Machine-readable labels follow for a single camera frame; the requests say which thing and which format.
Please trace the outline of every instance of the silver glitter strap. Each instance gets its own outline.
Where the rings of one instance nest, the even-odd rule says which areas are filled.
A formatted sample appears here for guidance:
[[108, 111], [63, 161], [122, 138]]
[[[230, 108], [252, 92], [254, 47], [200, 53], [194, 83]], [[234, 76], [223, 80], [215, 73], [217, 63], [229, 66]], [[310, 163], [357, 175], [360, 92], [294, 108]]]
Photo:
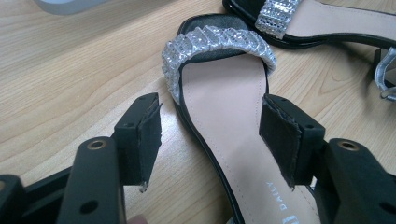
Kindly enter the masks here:
[[276, 68], [274, 53], [255, 32], [234, 28], [220, 29], [215, 26], [205, 26], [203, 29], [197, 27], [166, 43], [163, 50], [163, 73], [168, 90], [176, 103], [179, 104], [180, 97], [178, 68], [193, 56], [216, 49], [239, 49], [262, 58], [267, 64], [268, 75]]
[[375, 69], [375, 83], [381, 90], [381, 98], [396, 102], [396, 87], [388, 88], [385, 85], [387, 67], [396, 59], [396, 48], [390, 48], [387, 55], [379, 62]]
[[256, 20], [256, 28], [282, 39], [297, 6], [302, 0], [266, 0]]

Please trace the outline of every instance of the light blue object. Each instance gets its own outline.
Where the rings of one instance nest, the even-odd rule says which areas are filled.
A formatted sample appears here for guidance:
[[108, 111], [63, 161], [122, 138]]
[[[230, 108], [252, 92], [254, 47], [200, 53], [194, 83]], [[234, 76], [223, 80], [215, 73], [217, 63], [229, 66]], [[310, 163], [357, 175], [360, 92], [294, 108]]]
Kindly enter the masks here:
[[106, 0], [35, 0], [41, 9], [55, 15], [75, 14], [104, 3]]

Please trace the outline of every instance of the table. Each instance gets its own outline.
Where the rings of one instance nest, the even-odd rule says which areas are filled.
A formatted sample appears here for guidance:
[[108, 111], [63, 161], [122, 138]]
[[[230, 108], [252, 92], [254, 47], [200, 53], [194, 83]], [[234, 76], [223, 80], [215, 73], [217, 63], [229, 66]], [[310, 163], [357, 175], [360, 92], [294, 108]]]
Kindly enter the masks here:
[[[322, 2], [394, 13], [392, 0]], [[146, 193], [126, 188], [127, 217], [148, 223], [225, 223], [232, 210], [211, 163], [177, 118], [161, 51], [187, 18], [224, 13], [221, 1], [113, 0], [72, 16], [32, 0], [0, 1], [0, 174], [25, 186], [70, 166], [77, 147], [109, 136], [138, 96], [158, 92], [162, 146]], [[293, 101], [334, 137], [358, 141], [396, 175], [396, 104], [370, 78], [375, 48], [274, 48], [270, 92]]]

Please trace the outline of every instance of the rhinestone strap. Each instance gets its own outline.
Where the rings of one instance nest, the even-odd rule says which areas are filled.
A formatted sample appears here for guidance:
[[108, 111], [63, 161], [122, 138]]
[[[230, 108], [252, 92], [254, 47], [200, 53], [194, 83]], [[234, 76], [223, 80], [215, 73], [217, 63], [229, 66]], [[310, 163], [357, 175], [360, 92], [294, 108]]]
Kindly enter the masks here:
[[266, 0], [256, 20], [256, 28], [282, 39], [297, 6], [302, 0]]
[[381, 90], [381, 98], [396, 102], [396, 87], [388, 88], [385, 85], [387, 67], [396, 60], [396, 48], [390, 48], [387, 55], [379, 62], [375, 69], [375, 83]]
[[168, 90], [176, 103], [179, 104], [180, 97], [178, 68], [193, 56], [216, 49], [239, 49], [262, 58], [267, 64], [268, 75], [276, 68], [274, 53], [255, 32], [233, 28], [220, 29], [215, 26], [205, 26], [203, 29], [197, 27], [166, 43], [163, 50], [163, 73]]

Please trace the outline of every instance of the wood grain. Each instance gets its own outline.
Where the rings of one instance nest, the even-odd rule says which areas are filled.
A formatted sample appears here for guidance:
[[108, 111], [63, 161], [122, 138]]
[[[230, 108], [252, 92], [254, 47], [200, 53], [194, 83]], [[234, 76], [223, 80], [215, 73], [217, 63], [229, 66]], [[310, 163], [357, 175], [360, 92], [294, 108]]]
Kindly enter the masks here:
[[[396, 3], [321, 2], [394, 13]], [[163, 144], [148, 191], [126, 189], [128, 217], [153, 223], [225, 223], [232, 211], [206, 154], [183, 129], [166, 91], [161, 51], [187, 18], [222, 13], [221, 1], [113, 0], [72, 16], [31, 0], [0, 1], [0, 174], [24, 185], [73, 162], [84, 140], [110, 135], [138, 96], [160, 94]], [[326, 139], [366, 145], [396, 175], [396, 105], [370, 79], [374, 48], [274, 48], [270, 92], [327, 128]]]

